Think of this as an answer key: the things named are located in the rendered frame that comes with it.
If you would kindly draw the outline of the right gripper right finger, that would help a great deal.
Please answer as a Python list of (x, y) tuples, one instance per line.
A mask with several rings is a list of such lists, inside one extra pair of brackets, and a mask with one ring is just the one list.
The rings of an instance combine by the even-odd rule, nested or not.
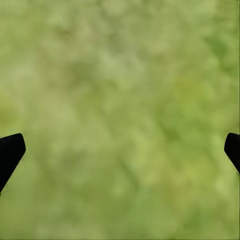
[(235, 133), (229, 133), (227, 135), (224, 151), (230, 158), (234, 166), (240, 173), (240, 135)]

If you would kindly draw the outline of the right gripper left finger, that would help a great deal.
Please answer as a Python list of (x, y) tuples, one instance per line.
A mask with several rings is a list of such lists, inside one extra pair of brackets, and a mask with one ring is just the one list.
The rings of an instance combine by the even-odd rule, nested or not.
[(25, 141), (21, 133), (0, 138), (0, 193), (25, 152)]

